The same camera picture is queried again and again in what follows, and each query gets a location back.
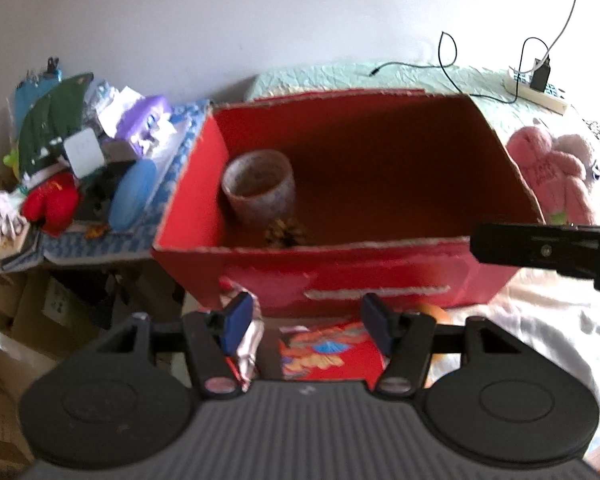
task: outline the black plastic part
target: black plastic part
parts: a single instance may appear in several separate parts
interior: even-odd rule
[[[376,392],[392,397],[408,397],[424,386],[431,362],[431,342],[436,320],[431,316],[411,315],[407,335],[398,343],[389,364],[376,383]],[[393,379],[406,380],[403,391],[384,387]]]
[[[46,60],[46,71],[45,76],[53,77],[58,74],[58,65],[60,65],[59,57],[49,57]]]
[[[360,317],[380,353],[390,357],[405,333],[404,327],[400,326],[400,315],[390,310],[378,295],[370,292],[362,297]]]
[[[555,269],[600,290],[600,227],[482,224],[470,247],[481,263]]]
[[[242,391],[208,329],[207,321],[208,315],[203,312],[191,312],[182,318],[185,358],[191,383],[203,397],[229,399]],[[220,384],[221,387],[211,388],[211,384]]]
[[[581,458],[598,426],[593,394],[484,318],[469,318],[463,366],[424,395],[441,440],[471,458],[540,466]]]
[[[549,74],[551,73],[551,66],[549,65],[549,58],[542,63],[541,66],[536,68],[533,75],[531,76],[531,83],[529,86],[538,92],[544,92],[546,88],[546,84],[549,82]]]
[[[108,471],[38,462],[22,480],[596,480],[581,460],[507,468],[436,438],[414,402],[383,400],[361,381],[253,381],[205,402],[164,452]]]
[[[182,320],[152,325],[152,343],[154,352],[184,352],[186,345]]]
[[[461,354],[464,350],[464,326],[436,325],[432,354]]]
[[[35,382],[20,401],[33,453],[60,466],[101,469],[137,462],[175,441],[197,401],[153,360],[144,314]]]

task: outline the stuffed animal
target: stuffed animal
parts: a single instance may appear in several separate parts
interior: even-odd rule
[[[17,204],[6,191],[0,190],[0,245],[3,240],[13,240],[27,224],[27,220],[18,212]]]
[[[71,171],[56,173],[33,189],[22,204],[22,215],[29,222],[45,219],[42,230],[60,236],[74,221],[80,202]]]
[[[584,165],[576,156],[555,151],[553,142],[545,129],[525,126],[511,136],[507,151],[548,223],[592,225],[596,216],[584,185]]]
[[[554,150],[571,153],[584,165],[584,186],[595,214],[594,225],[600,225],[600,146],[579,134],[564,135],[554,140]]]

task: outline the white wall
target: white wall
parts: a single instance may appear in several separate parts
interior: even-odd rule
[[[551,41],[570,4],[571,0],[0,0],[0,158],[7,147],[5,97],[27,68],[43,66],[51,55],[61,58],[67,73],[93,70],[115,85],[128,84],[147,94],[163,92],[174,101],[207,95],[239,98],[246,80],[270,68],[342,59],[435,62],[441,29],[456,38],[462,64],[516,64],[524,38],[535,35]],[[541,54],[539,46],[529,50],[529,57]],[[590,63],[592,72],[587,73],[581,62]],[[600,0],[578,1],[571,25],[552,55],[552,67],[561,86],[589,97],[589,104],[582,105],[587,112],[596,108],[590,85],[600,85]]]

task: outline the snack package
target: snack package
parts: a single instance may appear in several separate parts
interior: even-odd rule
[[[369,389],[384,370],[384,360],[361,321],[280,330],[285,379],[294,381],[365,380]]]

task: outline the red plush toy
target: red plush toy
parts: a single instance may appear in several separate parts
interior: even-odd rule
[[[45,219],[42,230],[59,237],[74,220],[80,203],[71,171],[62,171],[45,180],[27,195],[22,205],[22,215],[29,222]]]

